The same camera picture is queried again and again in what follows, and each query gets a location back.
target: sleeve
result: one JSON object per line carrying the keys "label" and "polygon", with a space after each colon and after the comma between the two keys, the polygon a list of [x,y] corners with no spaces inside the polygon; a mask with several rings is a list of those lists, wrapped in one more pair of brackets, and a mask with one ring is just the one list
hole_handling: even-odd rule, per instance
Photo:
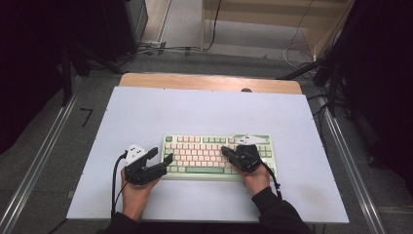
{"label": "sleeve", "polygon": [[286,201],[281,201],[271,190],[263,189],[252,197],[252,202],[261,213],[259,221],[269,233],[310,234],[312,230]]}
{"label": "sleeve", "polygon": [[135,234],[139,223],[128,218],[122,213],[116,213],[110,221],[109,226],[103,231],[104,234]]}

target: space bar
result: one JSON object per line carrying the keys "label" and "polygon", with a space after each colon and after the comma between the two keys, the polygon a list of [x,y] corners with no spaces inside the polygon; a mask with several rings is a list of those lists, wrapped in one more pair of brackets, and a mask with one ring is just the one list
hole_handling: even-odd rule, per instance
{"label": "space bar", "polygon": [[186,173],[193,174],[223,174],[223,168],[186,168]]}

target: green keyboard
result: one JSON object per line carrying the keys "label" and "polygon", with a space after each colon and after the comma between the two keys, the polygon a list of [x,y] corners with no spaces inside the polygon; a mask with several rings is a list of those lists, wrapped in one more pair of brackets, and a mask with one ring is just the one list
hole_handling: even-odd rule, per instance
{"label": "green keyboard", "polygon": [[[236,141],[246,136],[194,136],[165,135],[163,140],[163,159],[173,153],[173,162],[168,166],[168,173],[163,178],[174,179],[211,179],[237,180],[241,176],[233,170],[228,158],[221,153],[221,146],[232,149]],[[262,161],[277,176],[273,143],[268,135],[249,135],[265,138],[267,142],[256,143]]]}

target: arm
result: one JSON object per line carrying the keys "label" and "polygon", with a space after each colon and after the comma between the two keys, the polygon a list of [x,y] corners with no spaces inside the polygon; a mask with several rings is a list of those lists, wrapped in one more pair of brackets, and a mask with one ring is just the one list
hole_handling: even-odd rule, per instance
{"label": "arm", "polygon": [[281,201],[271,190],[270,177],[264,166],[252,174],[239,172],[244,185],[252,195],[252,201],[261,213],[259,221],[269,233],[307,234],[312,233],[300,215],[288,202]]}
{"label": "arm", "polygon": [[104,231],[105,234],[112,233],[136,233],[138,222],[140,221],[143,210],[149,199],[152,188],[158,183],[158,179],[149,182],[146,185],[133,185],[125,180],[125,171],[122,175],[122,199],[123,211],[116,213],[109,226]]}

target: hand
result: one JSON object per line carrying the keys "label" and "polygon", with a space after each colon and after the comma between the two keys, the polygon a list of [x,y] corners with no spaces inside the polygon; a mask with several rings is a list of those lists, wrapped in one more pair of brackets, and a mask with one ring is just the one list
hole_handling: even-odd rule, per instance
{"label": "hand", "polygon": [[264,188],[270,186],[270,175],[264,166],[260,165],[253,173],[244,173],[236,169],[244,177],[244,186],[248,188],[249,193],[254,196]]}
{"label": "hand", "polygon": [[[127,183],[125,180],[125,169],[122,169],[121,175],[123,187]],[[122,199],[124,203],[122,214],[135,221],[140,221],[151,190],[158,181],[159,179],[156,179],[145,185],[133,185],[132,183],[128,183],[122,191]]]}

